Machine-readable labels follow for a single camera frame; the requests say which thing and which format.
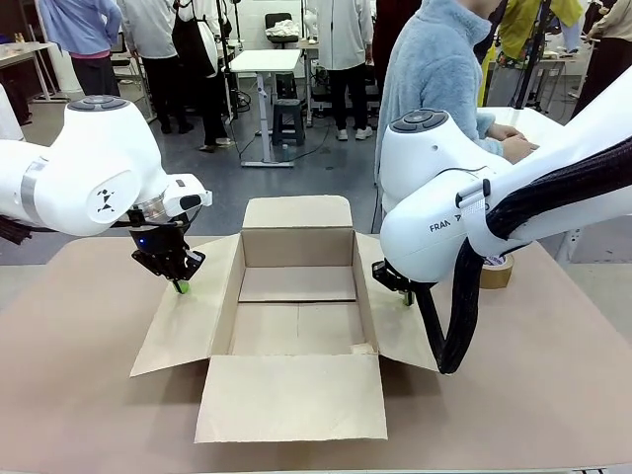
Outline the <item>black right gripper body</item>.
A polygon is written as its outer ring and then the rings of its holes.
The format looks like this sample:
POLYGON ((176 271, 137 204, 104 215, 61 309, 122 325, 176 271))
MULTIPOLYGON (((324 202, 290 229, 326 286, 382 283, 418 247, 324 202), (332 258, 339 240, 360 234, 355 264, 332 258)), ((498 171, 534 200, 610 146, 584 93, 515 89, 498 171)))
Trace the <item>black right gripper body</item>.
POLYGON ((374 280, 390 291, 414 293, 419 286, 416 282, 397 272, 386 259, 374 262, 371 265, 371 273, 374 280))

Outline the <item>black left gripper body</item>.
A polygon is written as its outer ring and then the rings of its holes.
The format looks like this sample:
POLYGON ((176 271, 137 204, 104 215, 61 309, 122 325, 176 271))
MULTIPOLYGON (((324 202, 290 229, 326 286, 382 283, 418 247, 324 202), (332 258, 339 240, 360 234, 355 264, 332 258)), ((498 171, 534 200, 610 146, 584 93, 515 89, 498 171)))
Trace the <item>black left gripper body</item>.
POLYGON ((129 234, 136 245, 131 256, 145 269, 171 283, 189 281, 205 260, 185 240, 192 221, 186 212, 167 222, 133 227, 129 234))

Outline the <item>person's right hand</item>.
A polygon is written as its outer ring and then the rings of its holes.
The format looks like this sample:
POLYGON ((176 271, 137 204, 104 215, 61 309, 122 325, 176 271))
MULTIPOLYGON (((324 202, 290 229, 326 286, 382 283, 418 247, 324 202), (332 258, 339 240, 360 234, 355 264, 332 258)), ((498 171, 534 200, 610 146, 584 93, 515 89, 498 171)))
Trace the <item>person's right hand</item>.
POLYGON ((524 159, 539 148, 537 144, 531 143, 521 135, 515 135, 505 139, 502 145, 504 158, 513 164, 524 159))

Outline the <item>person's left hand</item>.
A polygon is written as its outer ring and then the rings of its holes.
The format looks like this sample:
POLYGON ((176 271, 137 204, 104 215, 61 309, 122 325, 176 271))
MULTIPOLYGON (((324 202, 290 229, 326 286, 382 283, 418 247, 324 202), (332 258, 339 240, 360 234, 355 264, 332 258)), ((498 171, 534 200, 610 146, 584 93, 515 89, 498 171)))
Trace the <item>person's left hand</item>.
POLYGON ((498 123, 493 123, 488 128, 487 134, 490 138, 498 141, 505 141, 512 137, 524 139, 524 135, 513 126, 498 123))

